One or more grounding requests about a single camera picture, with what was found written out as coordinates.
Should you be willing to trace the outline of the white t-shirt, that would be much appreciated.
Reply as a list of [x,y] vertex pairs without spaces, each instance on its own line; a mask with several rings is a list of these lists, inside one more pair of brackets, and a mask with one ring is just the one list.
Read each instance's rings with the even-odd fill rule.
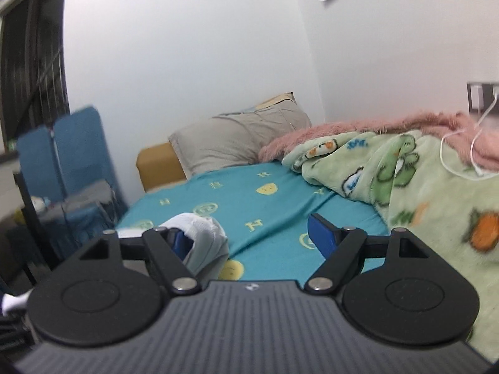
[[158,226],[178,228],[194,242],[184,264],[201,284],[219,277],[228,261],[229,245],[226,232],[216,219],[180,213]]

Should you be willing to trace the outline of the grey folded cloth on chair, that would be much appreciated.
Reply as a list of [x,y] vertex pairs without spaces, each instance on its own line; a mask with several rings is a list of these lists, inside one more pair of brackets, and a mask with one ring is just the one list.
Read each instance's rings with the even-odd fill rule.
[[109,204],[113,199],[111,186],[105,180],[99,180],[67,197],[63,202],[63,211],[75,212],[93,205]]

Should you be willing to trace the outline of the blue covered chair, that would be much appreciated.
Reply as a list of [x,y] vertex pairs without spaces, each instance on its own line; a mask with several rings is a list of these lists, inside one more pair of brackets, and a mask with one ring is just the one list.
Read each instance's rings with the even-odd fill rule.
[[66,193],[55,145],[47,127],[17,140],[20,172],[14,180],[25,195],[24,213],[43,260],[55,268],[102,231],[116,224],[115,199],[75,212],[64,212]]
[[104,181],[113,190],[118,217],[122,217],[128,208],[116,178],[97,109],[87,106],[59,118],[53,132],[66,193],[74,195]]

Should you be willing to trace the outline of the teal patterned bed sheet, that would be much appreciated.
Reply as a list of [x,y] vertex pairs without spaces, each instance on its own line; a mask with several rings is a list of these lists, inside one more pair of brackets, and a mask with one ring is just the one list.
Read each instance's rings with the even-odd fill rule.
[[305,283],[324,261],[308,236],[307,221],[313,213],[337,227],[354,226],[375,236],[387,233],[370,205],[310,185],[278,162],[207,172],[147,193],[118,227],[144,231],[180,213],[220,223],[229,245],[225,280]]

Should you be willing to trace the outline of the green cartoon fleece blanket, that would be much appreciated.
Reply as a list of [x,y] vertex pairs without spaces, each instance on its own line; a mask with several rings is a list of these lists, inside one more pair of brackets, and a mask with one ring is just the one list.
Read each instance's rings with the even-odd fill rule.
[[345,132],[312,138],[283,165],[313,185],[374,207],[388,229],[416,234],[480,296],[470,343],[498,358],[498,176],[478,176],[440,139]]

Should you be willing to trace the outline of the grey pillow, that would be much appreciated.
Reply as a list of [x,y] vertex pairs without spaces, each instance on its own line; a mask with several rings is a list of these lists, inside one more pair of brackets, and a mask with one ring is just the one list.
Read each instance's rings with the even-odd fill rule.
[[293,93],[284,93],[239,112],[222,113],[175,131],[168,141],[184,174],[253,165],[275,138],[310,127]]

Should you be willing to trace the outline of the pink fluffy blanket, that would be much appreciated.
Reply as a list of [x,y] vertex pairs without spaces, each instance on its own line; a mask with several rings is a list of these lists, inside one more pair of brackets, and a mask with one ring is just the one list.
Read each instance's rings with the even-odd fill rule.
[[258,154],[258,161],[282,160],[296,146],[313,138],[345,132],[402,133],[418,130],[424,135],[444,138],[464,163],[475,162],[480,168],[498,170],[498,131],[487,128],[478,132],[473,118],[462,113],[420,112],[396,120],[359,120],[328,122],[306,127],[275,138]]

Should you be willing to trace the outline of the wall power socket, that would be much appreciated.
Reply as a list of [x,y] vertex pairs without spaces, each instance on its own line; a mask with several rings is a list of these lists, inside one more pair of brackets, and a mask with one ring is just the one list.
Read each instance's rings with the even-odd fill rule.
[[498,95],[498,83],[467,83],[468,112],[470,114],[483,114]]

